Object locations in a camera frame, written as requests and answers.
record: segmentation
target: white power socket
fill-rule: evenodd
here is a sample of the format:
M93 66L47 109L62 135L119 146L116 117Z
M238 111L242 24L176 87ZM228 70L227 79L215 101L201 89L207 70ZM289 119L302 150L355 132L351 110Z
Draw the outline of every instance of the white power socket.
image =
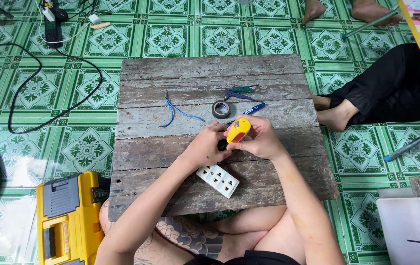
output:
M210 184L215 190L228 199L236 190L239 180L226 172L219 165L204 166L197 171L197 176L205 180L206 183Z

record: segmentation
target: bare foot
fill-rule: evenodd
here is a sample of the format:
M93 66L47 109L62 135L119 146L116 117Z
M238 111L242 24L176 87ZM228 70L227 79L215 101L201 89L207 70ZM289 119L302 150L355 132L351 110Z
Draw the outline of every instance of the bare foot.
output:
M337 107L317 111L316 116L320 124L326 125L336 132L342 132L349 120L357 113L359 113L359 109L344 99Z
M316 96L311 94L313 97L314 109L317 111L329 109L329 105L331 103L331 98L326 98L322 96Z
M352 17L365 22L371 22L391 12L391 10L380 6L375 0L354 0L352 6ZM402 19L400 15L394 15L384 21L378 22L375 26L393 26L398 24Z
M244 256L246 250L254 250L259 241L269 231L249 232L239 235L225 234L217 260L226 262L230 259Z
M324 14L326 7L319 2L319 0L306 0L305 2L305 16L301 21L301 24L305 25L308 21L315 17L319 17Z

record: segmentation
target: blue electrical wire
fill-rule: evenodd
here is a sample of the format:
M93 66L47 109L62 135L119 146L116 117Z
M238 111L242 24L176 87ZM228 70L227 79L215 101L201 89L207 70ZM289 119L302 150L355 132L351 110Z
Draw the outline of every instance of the blue electrical wire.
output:
M202 122L205 121L204 119L202 119L200 117L186 114L186 113L182 112L180 109L178 109L175 105L172 105L172 103L169 101L169 97L167 96L167 89L165 91L166 91L166 94L165 94L164 98L166 98L166 104L167 104L167 106L171 109L171 120L167 124L159 126L159 128L161 128L161 127L167 127L167 126L169 126L169 124L172 123L172 121L174 120L174 110L172 110L173 108L175 108L180 114L182 114L184 116L191 117L191 118L196 118L196 119L201 120Z

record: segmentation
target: green screwdriver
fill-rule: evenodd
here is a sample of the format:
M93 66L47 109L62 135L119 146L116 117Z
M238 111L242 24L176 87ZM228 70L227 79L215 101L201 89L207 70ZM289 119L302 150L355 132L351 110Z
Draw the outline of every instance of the green screwdriver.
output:
M257 85L246 85L246 86L234 86L234 87L231 88L231 91L251 93L251 92L254 91L254 89L251 88L251 87L258 86L258 85L259 84L257 84ZM229 90L228 88L217 88L217 89Z

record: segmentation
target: toolbox handle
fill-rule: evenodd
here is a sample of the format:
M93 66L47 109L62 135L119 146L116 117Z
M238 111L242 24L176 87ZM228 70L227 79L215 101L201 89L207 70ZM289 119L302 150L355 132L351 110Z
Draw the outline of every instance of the toolbox handle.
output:
M71 254L56 256L55 225L68 221L68 216L61 216L43 222L43 256L45 265L54 265L71 259Z

